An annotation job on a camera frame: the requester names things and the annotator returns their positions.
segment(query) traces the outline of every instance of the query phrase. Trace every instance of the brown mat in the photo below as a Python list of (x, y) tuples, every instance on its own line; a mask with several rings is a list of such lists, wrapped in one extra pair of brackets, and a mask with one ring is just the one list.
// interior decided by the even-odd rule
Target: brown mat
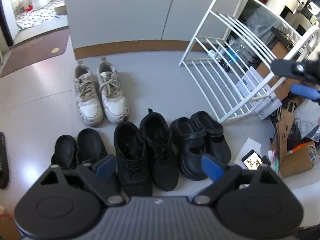
[(17, 46), (12, 49), (0, 77), (36, 62), (63, 54), (67, 48), (68, 38), (69, 29), (64, 29), (45, 34)]

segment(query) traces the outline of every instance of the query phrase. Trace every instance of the black slip-on shoe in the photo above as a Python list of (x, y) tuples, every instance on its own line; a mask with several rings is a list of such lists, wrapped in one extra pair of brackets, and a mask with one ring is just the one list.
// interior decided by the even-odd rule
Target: black slip-on shoe
[(61, 135), (54, 146), (51, 164), (57, 164), (65, 169), (76, 167), (77, 143), (71, 135)]
[(148, 167), (146, 144), (131, 122), (120, 123), (115, 130), (118, 176), (128, 197), (152, 196), (152, 179)]
[(140, 132), (147, 144), (149, 169), (154, 183), (160, 190), (173, 190), (178, 183), (179, 168), (172, 150), (172, 132), (165, 119), (149, 109), (149, 114), (141, 121)]
[(77, 141), (77, 165), (82, 163), (96, 163), (107, 155), (100, 135), (91, 128), (83, 129), (78, 134)]
[(5, 189), (9, 182), (9, 165), (5, 148), (4, 134), (0, 132), (0, 189)]
[(228, 164), (231, 160), (231, 151), (223, 135), (223, 126), (204, 111), (193, 114), (190, 119), (196, 127), (205, 130), (204, 141), (207, 152)]
[(201, 158), (206, 154), (205, 131), (198, 129), (189, 118), (181, 117), (170, 125), (174, 143), (178, 146), (178, 161), (181, 172), (191, 180), (203, 180), (207, 175), (202, 171)]

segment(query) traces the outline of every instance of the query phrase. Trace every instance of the baseboard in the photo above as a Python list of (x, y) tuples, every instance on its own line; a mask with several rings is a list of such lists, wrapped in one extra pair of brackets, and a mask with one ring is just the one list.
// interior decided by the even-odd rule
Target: baseboard
[[(97, 44), (82, 48), (74, 49), (76, 59), (87, 57), (98, 57), (108, 54), (117, 54), (124, 52), (137, 51), (158, 51), (158, 50), (182, 50), (184, 51), (188, 41), (169, 41), (169, 40), (147, 40), (147, 41), (120, 41), (105, 44)], [(199, 44), (195, 44), (193, 51), (204, 51)]]

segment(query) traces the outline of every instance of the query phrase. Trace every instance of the brown paper bag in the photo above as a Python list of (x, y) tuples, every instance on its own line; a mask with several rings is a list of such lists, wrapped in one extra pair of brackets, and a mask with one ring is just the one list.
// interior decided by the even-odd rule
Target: brown paper bag
[(289, 133), (287, 129), (289, 127), (286, 125), (286, 121), (284, 119), (284, 110), (282, 107), (278, 109), (278, 122), (276, 123), (277, 134), (278, 134), (278, 146), (279, 146), (279, 164), (281, 165), (284, 159), (287, 156), (287, 138)]
[(296, 103), (294, 101), (289, 100), (287, 109), (283, 109), (283, 112), (282, 112), (282, 117), (285, 120), (285, 125), (286, 125), (287, 138), (289, 136), (289, 133), (291, 131), (291, 128), (292, 128), (292, 125), (293, 125), (293, 122), (294, 122), (293, 111), (295, 109), (295, 105), (296, 105)]
[(280, 167), (280, 173), (283, 178), (312, 169), (312, 162), (308, 151), (309, 145), (314, 146), (315, 144), (314, 142), (310, 142), (285, 158)]

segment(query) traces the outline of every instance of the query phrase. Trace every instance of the orange item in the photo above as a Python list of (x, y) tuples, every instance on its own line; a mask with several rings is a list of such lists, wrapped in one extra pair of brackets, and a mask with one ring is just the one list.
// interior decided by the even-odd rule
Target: orange item
[(29, 4), (29, 6), (26, 8), (26, 11), (31, 11), (33, 9), (32, 5)]
[(290, 153), (294, 153), (294, 152), (300, 150), (301, 148), (305, 147), (307, 144), (309, 144), (309, 143), (301, 143), (301, 144), (299, 144), (297, 147), (295, 147), (295, 148), (293, 148), (292, 150), (290, 150), (289, 152), (290, 152)]

